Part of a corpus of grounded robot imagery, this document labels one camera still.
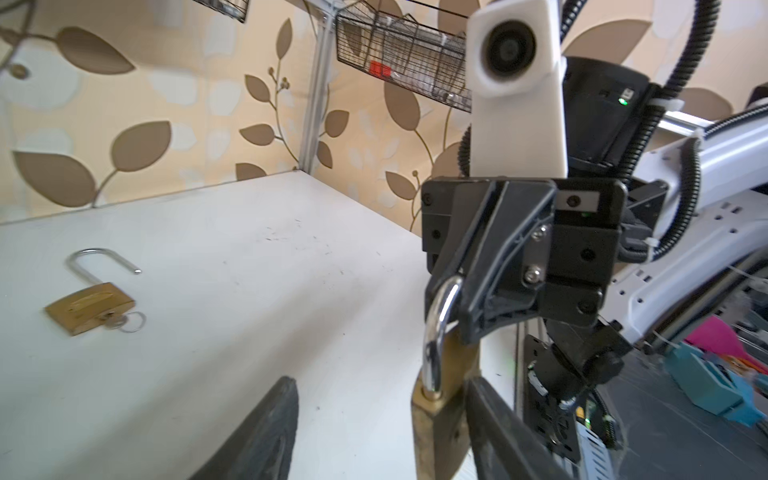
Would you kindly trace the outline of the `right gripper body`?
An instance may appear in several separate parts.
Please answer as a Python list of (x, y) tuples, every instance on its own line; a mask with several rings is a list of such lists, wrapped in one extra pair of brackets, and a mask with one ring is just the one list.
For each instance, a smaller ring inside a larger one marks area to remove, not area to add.
[[(534, 257), (534, 244), (547, 244), (549, 247), (546, 269), (540, 271), (530, 267), (524, 276), (527, 282), (537, 279), (543, 281), (543, 287), (537, 295), (535, 312), (530, 318), (543, 317), (576, 326), (590, 326), (595, 323), (597, 312), (604, 302), (617, 257), (620, 221), (627, 191), (620, 182), (608, 179), (551, 181), (557, 188), (554, 219), (550, 225), (534, 231), (531, 243), (524, 250), (525, 259), (531, 260)], [(422, 188), (424, 252), (425, 184)]]

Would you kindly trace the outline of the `large brass padlock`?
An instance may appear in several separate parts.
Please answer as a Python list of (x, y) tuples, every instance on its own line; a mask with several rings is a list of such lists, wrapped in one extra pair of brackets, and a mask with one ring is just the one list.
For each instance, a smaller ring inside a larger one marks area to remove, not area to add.
[(134, 275), (143, 273), (140, 267), (111, 249), (87, 248), (70, 254), (65, 261), (66, 266), (89, 286), (44, 308), (48, 317), (70, 336), (104, 327), (107, 320), (120, 317), (136, 306), (136, 301), (114, 283), (101, 281), (79, 263), (81, 258), (89, 255), (109, 257)]

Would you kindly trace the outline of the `small brass padlock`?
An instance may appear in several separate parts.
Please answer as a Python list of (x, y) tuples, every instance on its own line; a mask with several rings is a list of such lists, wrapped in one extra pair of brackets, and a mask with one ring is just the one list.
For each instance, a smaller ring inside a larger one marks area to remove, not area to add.
[(452, 276), (437, 290), (425, 318), (422, 366), (411, 396), (416, 476), (451, 479), (470, 450), (464, 382), (479, 373), (477, 345), (464, 345), (451, 313), (463, 279)]

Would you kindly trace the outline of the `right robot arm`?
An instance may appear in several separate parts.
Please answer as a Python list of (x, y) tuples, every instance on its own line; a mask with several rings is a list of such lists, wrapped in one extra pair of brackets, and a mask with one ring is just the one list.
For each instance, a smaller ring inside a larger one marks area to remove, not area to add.
[(678, 201), (661, 237), (632, 202), (627, 181), (601, 168), (574, 177), (481, 176), (481, 141), (466, 133), (460, 174), (422, 187), (424, 241), (431, 275), (425, 292), (426, 331), (421, 389), (447, 391), (446, 329), (458, 326), (462, 346), (534, 317), (553, 323), (552, 346), (535, 362), (531, 384), (561, 400), (603, 384), (622, 369), (632, 345), (628, 319), (599, 321), (616, 263), (658, 264), (673, 254), (717, 249), (695, 241), (692, 223), (704, 195), (701, 152), (710, 137), (750, 128), (759, 106), (686, 139), (679, 153)]

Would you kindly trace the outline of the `silver key with ring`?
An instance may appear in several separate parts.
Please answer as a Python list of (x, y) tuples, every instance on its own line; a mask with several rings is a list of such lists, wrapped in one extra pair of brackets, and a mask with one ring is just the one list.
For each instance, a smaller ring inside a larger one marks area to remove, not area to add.
[(142, 330), (147, 323), (147, 317), (139, 311), (129, 311), (120, 317), (107, 320), (104, 327), (110, 330), (117, 330), (126, 334), (137, 333)]

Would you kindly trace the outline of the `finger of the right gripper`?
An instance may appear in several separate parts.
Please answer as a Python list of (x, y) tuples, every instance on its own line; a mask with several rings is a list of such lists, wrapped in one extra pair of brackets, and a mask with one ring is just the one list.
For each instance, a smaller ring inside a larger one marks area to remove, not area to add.
[(543, 281), (527, 282), (528, 268), (546, 269), (547, 244), (524, 250), (554, 219), (551, 180), (431, 179), (425, 184), (425, 252), (430, 279), (425, 301), (457, 276), (462, 285), (452, 309), (461, 340), (470, 345), (535, 312)]

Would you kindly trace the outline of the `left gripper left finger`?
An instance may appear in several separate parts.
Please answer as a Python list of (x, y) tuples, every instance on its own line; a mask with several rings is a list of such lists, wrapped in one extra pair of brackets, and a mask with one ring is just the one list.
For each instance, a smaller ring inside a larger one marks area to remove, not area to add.
[(299, 417), (297, 382), (279, 378), (194, 479), (286, 479)]

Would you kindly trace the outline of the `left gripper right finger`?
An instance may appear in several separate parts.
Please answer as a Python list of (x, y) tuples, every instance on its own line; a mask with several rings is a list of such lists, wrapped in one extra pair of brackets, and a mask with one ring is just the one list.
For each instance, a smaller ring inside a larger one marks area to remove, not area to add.
[(569, 477), (485, 378), (465, 381), (465, 411), (478, 478)]

